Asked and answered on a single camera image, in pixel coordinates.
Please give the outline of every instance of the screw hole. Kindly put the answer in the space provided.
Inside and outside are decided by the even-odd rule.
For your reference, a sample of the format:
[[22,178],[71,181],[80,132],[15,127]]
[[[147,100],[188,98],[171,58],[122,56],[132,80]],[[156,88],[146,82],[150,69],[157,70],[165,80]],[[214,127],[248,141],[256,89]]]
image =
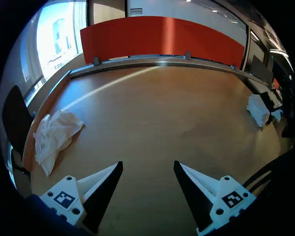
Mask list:
[[63,219],[63,220],[66,221],[66,216],[65,216],[65,215],[59,215],[59,217],[60,217],[61,219]]
[[224,210],[223,209],[217,209],[216,210],[216,214],[217,215],[221,215],[221,214],[223,214],[224,213]]
[[73,208],[72,213],[75,214],[75,215],[78,215],[78,214],[80,214],[80,210],[77,209],[77,208]]

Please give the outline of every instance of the orange panel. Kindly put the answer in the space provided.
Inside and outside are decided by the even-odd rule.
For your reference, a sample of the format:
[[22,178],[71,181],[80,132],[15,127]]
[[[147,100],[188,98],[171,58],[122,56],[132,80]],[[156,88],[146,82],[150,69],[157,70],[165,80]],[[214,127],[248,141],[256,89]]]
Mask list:
[[127,17],[101,22],[81,30],[85,62],[94,57],[144,54],[184,55],[236,65],[244,46],[209,27],[170,17]]

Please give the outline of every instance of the white cloth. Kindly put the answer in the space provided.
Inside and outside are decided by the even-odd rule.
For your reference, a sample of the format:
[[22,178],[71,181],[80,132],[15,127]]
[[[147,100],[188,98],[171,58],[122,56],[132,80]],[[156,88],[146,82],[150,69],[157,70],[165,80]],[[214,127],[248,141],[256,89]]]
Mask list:
[[283,111],[281,109],[271,112],[271,115],[274,116],[276,122],[279,122],[281,120],[282,112]]
[[250,112],[259,127],[265,126],[270,117],[270,112],[264,105],[260,95],[250,95],[246,109]]
[[47,114],[40,122],[35,138],[36,161],[49,176],[59,152],[71,144],[84,123],[69,111],[57,111],[53,116]]

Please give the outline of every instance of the wall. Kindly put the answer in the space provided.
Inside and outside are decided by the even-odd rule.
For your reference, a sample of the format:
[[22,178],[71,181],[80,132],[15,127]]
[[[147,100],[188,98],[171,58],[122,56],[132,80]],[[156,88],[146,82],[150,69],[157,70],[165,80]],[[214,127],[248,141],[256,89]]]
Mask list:
[[125,0],[89,0],[88,25],[125,17]]
[[249,54],[247,58],[247,63],[245,67],[245,71],[250,73],[250,67],[251,63],[253,61],[253,56],[256,56],[261,62],[263,62],[264,59],[264,52],[261,50],[261,48],[253,41],[250,40],[250,48],[249,48]]
[[0,146],[4,159],[7,157],[7,136],[2,123],[2,110],[4,101],[13,86],[17,85],[21,91],[26,91],[25,78],[22,71],[20,48],[22,34],[13,45],[2,73],[0,83]]
[[[142,14],[131,15],[131,8],[142,8]],[[246,25],[210,0],[128,0],[128,16],[164,16],[188,20],[217,30],[244,47],[247,43]]]

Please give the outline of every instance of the desk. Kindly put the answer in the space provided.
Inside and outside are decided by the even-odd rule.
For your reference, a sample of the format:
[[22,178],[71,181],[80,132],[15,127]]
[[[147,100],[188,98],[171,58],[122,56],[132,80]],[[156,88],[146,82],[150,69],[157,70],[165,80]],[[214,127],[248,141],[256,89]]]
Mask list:
[[260,131],[246,111],[250,95],[236,76],[199,68],[128,68],[74,79],[49,113],[66,107],[85,127],[50,177],[34,163],[32,191],[41,195],[66,175],[80,179],[121,160],[98,235],[195,235],[174,160],[243,183],[279,154],[273,124]]
[[248,83],[251,84],[259,93],[268,92],[269,97],[274,102],[274,108],[282,106],[282,103],[278,100],[277,96],[265,85],[259,83],[253,79],[247,79]]

